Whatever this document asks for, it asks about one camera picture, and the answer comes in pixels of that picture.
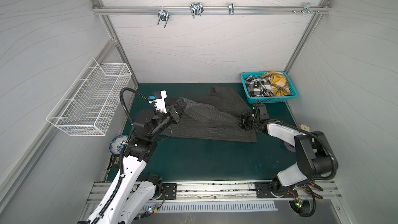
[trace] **plaid clothing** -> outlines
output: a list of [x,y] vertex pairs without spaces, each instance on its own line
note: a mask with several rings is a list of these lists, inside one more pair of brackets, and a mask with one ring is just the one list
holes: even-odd
[[249,76],[245,80],[251,97],[289,96],[289,80],[281,72],[266,72],[261,78]]

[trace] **pinstripe fabric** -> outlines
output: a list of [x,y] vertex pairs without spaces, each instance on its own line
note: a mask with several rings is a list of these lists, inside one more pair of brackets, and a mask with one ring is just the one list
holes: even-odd
[[250,107],[230,87],[212,87],[207,96],[191,100],[170,98],[169,104],[186,102],[179,124],[173,124],[172,137],[204,138],[256,142],[254,130],[246,132],[239,127],[240,115]]

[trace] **work surface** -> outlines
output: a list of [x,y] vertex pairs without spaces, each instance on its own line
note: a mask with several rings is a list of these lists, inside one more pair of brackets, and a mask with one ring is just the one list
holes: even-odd
[[[205,96],[212,86],[232,87],[246,101],[241,83],[141,83],[138,91],[150,96],[166,90],[167,97],[196,99]],[[151,107],[141,97],[135,97],[132,118],[143,108]],[[285,103],[269,103],[267,109],[270,118],[294,125]],[[123,133],[129,134],[130,130],[127,121]],[[288,151],[283,141],[263,133],[257,136],[256,143],[168,137],[158,142],[140,177],[151,173],[164,181],[271,179],[295,162],[295,153]]]

